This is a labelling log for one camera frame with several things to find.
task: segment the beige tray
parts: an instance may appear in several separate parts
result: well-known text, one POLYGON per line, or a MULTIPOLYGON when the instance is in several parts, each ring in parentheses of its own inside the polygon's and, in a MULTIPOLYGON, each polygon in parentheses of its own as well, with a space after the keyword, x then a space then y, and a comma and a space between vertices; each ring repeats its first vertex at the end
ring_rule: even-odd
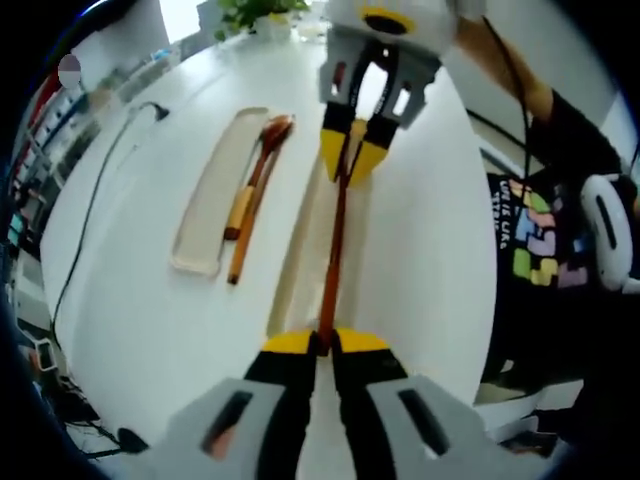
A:
MULTIPOLYGON (((362 138, 352 132, 349 158, 362 138)), ((353 327, 360 281, 363 244, 371 204, 371 178, 349 189, 336 306, 336 326, 353 327)), ((329 181, 322 157, 316 159, 298 222, 280 275, 267 325, 267 336, 317 328, 325 275, 331 253, 333 223, 338 200, 337 185, 329 181)))
POLYGON ((268 119, 267 108, 240 110, 220 137, 176 234, 171 252, 175 268, 208 277, 217 275, 229 212, 268 119))

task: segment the wire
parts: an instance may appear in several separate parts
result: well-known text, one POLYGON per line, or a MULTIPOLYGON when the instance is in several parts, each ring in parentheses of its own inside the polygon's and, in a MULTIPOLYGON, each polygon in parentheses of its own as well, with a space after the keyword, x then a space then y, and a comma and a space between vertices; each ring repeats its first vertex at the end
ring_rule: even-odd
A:
POLYGON ((636 143, 636 149, 633 151, 633 157, 631 158, 631 168, 629 169, 629 175, 633 174, 633 167, 636 165, 636 161, 638 160, 638 153, 640 153, 640 140, 636 143))
POLYGON ((85 235, 87 233, 87 225, 89 223, 89 218, 91 216, 91 210, 93 209, 93 204, 95 202, 95 199, 96 199, 96 196, 97 196, 97 193, 98 193, 98 188, 100 187, 100 182, 102 180, 102 175, 104 174, 104 171, 105 171, 105 169, 107 167, 107 164, 109 163, 109 158, 111 157, 111 155, 113 154, 113 151, 115 150, 116 146, 120 142, 120 139, 122 138, 124 133, 127 131, 129 126, 131 126, 133 121, 137 118, 138 114, 145 107, 153 107, 155 109, 155 111, 156 111, 156 122, 159 122, 159 121, 163 120, 164 118, 167 117, 167 115, 169 115, 169 110, 167 110, 166 108, 158 105, 155 102, 144 102, 143 104, 141 104, 137 108, 131 110, 129 112, 129 116, 127 117, 127 120, 125 121, 124 125, 120 128, 120 131, 118 132, 118 134, 114 138, 113 142, 111 143, 111 146, 109 147, 109 150, 107 151, 107 154, 104 156, 104 160, 102 160, 102 166, 100 167, 100 171, 98 172, 98 177, 96 178, 96 183, 93 186, 93 192, 91 193, 91 199, 89 200, 89 206, 87 207, 87 213, 85 215, 84 222, 82 224, 82 231, 80 233, 80 239, 78 240, 78 246, 76 247, 76 253, 75 253, 74 257, 73 257, 73 262, 71 263, 71 268, 69 269, 69 273, 67 274, 67 278, 66 278, 66 280, 64 282, 64 285, 62 286, 62 290, 60 291, 60 296, 58 297, 58 301, 56 303, 56 308, 53 311, 53 318, 51 320, 51 333, 52 333, 53 341, 56 342, 56 345, 58 345, 58 347, 60 347, 60 348, 61 348, 61 345, 60 345, 60 342, 58 341, 58 336, 56 334, 56 324, 57 324, 57 319, 58 319, 58 312, 60 310, 60 304, 62 303, 62 299, 64 298, 64 295, 65 295, 65 293, 67 291, 67 287, 69 287, 69 283, 71 282, 71 277, 73 276, 73 272, 75 271, 76 266, 78 264, 78 260, 80 259, 80 254, 82 253, 82 246, 83 246, 83 243, 84 243, 85 235))
POLYGON ((109 441, 111 441, 112 443, 114 443, 118 447, 118 448, 115 448, 115 449, 100 450, 100 451, 97 451, 97 452, 85 452, 85 451, 80 449, 80 451, 85 456, 87 456, 87 458, 89 458, 89 459, 97 459, 97 458, 102 458, 102 457, 109 457, 111 455, 117 455, 119 453, 123 453, 123 452, 126 451, 124 448, 122 448, 122 444, 120 443, 120 441, 116 437, 114 437, 104 427, 93 423, 91 420, 85 420, 82 423, 79 423, 79 422, 66 422, 66 425, 72 426, 72 427, 91 427, 91 428, 95 429, 100 436, 107 438, 109 441))
POLYGON ((475 112, 469 108, 466 109, 467 110, 467 114, 478 120, 479 122, 484 123, 486 126, 488 126, 489 128, 495 130, 496 132, 498 132, 500 135, 502 135, 503 137, 505 137, 507 140, 509 140, 511 143, 513 143, 514 145, 517 145, 518 147, 520 147, 522 150, 525 149, 525 145, 524 143, 522 143, 520 140, 518 140, 516 137, 514 137, 513 135, 511 135, 509 132, 507 132, 504 128, 502 128, 500 125, 492 122, 491 120, 489 120, 487 117, 484 117, 482 115, 480 115, 478 112, 475 112))
POLYGON ((498 49, 500 50, 500 52, 502 53, 502 56, 504 57, 505 63, 507 64, 507 68, 509 69, 509 72, 511 74, 511 80, 513 81, 513 84, 516 89, 516 95, 518 96, 520 107, 522 108, 522 121, 524 122, 524 178, 522 179, 522 187, 524 192, 526 191, 526 188, 527 188, 527 182, 529 180, 529 171, 531 169, 531 151, 529 149, 529 138, 530 138, 531 127, 529 125, 529 119, 527 118, 527 104, 525 102, 524 86, 522 85, 522 79, 518 75, 518 71, 516 70, 516 67, 513 64, 513 59, 511 58, 511 55, 509 55, 509 51, 507 50, 506 45, 502 41, 502 38, 500 38, 500 35, 498 35, 498 33, 495 31, 495 29, 493 28, 493 25, 491 25, 491 22, 489 22, 489 19, 487 17, 483 16, 482 19, 484 20, 485 25, 489 29, 489 32, 491 32, 491 36, 495 40, 496 44, 498 45, 498 49))

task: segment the person's arm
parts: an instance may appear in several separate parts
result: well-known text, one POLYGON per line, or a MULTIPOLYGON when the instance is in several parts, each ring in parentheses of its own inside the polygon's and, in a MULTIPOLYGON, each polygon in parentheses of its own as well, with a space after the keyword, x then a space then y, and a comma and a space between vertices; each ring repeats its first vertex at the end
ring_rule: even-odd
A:
MULTIPOLYGON (((540 80, 522 55, 500 37, 522 82, 525 104, 534 119, 529 147, 559 181, 581 184, 593 174, 620 173, 620 158, 604 135, 575 107, 540 80)), ((458 23, 456 45, 494 82, 518 100, 513 73, 496 39, 482 22, 458 23)))
MULTIPOLYGON (((500 38, 522 82, 527 110, 538 120, 547 122, 551 118, 553 110, 553 90, 536 77, 520 53, 507 40, 500 38)), ((461 18, 458 23, 456 45, 494 82, 516 100, 518 99, 518 93, 513 83, 513 74, 505 62, 502 50, 484 23, 461 18)))

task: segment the white table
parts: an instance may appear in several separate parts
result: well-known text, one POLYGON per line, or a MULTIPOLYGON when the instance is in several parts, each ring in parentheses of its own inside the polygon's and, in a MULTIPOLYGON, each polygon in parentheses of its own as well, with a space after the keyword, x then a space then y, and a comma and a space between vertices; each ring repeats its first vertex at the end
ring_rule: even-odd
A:
MULTIPOLYGON (((141 95, 174 111, 152 127, 151 113, 139 119, 139 132, 114 153, 59 316, 70 368, 96 411, 111 428, 132 428, 151 443, 172 414, 222 378, 242 376, 255 358, 319 146, 324 47, 213 52, 141 95), (215 81, 187 102, 185 89, 201 89, 203 77, 215 81), (258 246, 240 284, 227 285, 224 274, 209 282, 176 272, 172 242, 217 137, 238 109, 260 105, 295 113, 297 125, 271 178, 253 234, 258 246), (127 155, 134 138, 141 146, 127 155)), ((428 99, 374 174, 354 325, 382 334, 407 368, 471 404, 495 301, 490 194, 475 135, 444 69, 428 99)), ((42 242, 51 311, 119 125, 94 141, 51 215, 42 242)), ((225 247, 222 272, 232 251, 225 247)))

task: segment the green leaves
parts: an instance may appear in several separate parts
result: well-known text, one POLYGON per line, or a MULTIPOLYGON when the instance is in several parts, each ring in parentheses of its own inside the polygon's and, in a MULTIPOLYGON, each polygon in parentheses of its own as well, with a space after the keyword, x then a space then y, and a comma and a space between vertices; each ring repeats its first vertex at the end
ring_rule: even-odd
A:
POLYGON ((224 42, 227 39, 227 34, 224 33, 224 30, 218 30, 213 34, 213 37, 219 42, 224 42))
POLYGON ((238 0, 218 0, 218 6, 223 10, 235 8, 238 6, 238 0))
POLYGON ((258 18, 270 13, 309 9, 304 0, 218 0, 218 5, 224 12, 222 22, 232 33, 253 27, 258 18))

